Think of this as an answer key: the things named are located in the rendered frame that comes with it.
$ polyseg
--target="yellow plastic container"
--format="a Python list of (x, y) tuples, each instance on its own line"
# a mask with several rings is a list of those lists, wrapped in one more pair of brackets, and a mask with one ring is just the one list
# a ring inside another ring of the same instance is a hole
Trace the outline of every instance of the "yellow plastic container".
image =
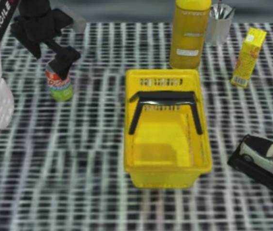
[(267, 32), (264, 30), (253, 27), (248, 30), (233, 72), (231, 84), (247, 88), (266, 35)]
[(196, 70), (129, 70), (124, 168), (139, 188), (186, 188), (212, 168)]
[(176, 0), (169, 65), (197, 69), (210, 14), (211, 0)]

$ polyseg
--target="juice box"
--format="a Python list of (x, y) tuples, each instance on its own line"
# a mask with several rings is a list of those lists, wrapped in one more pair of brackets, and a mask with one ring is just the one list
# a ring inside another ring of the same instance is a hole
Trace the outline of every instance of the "juice box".
[(266, 35), (266, 31), (250, 27), (239, 53), (231, 84), (242, 88), (248, 86)]

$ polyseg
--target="checkered surface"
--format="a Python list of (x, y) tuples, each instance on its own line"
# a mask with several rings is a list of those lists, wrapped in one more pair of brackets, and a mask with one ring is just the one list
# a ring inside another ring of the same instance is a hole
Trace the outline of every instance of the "checkered surface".
[[(268, 31), (246, 90), (230, 84), (249, 26)], [(227, 44), (205, 46), (200, 75), (214, 168), (190, 189), (136, 189), (123, 171), (124, 79), (168, 68), (169, 24), (90, 24), (58, 39), (82, 58), (74, 98), (51, 99), (44, 67), (9, 34), (4, 78), (16, 109), (0, 134), (0, 231), (273, 231), (273, 192), (227, 166), (239, 140), (273, 139), (273, 24), (233, 24)]]

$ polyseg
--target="black and white device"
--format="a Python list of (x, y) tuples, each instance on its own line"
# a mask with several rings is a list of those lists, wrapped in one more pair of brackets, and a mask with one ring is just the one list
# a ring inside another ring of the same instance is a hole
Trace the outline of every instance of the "black and white device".
[(228, 164), (273, 190), (273, 141), (248, 134), (230, 157)]
[[(19, 9), (20, 15), (12, 22), (11, 33), (37, 59), (41, 57), (42, 43), (51, 48), (56, 56), (49, 65), (65, 80), (72, 64), (80, 58), (80, 53), (70, 46), (61, 47), (53, 39), (61, 36), (61, 30), (68, 26), (83, 33), (86, 28), (85, 20), (64, 5), (52, 10), (49, 0), (0, 0), (0, 41), (16, 9)], [(13, 111), (13, 94), (2, 78), (0, 56), (0, 129), (5, 129), (10, 124)]]

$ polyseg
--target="metal cup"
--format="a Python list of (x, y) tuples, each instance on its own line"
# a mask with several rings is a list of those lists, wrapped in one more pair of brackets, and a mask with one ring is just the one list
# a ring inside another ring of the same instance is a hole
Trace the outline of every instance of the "metal cup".
[[(218, 13), (218, 4), (212, 5), (214, 11)], [(228, 15), (232, 8), (228, 5), (221, 4), (221, 8), (225, 8), (224, 15)], [(228, 37), (230, 27), (234, 18), (234, 11), (226, 19), (215, 18), (214, 15), (210, 14), (205, 43), (211, 46), (223, 45)]]

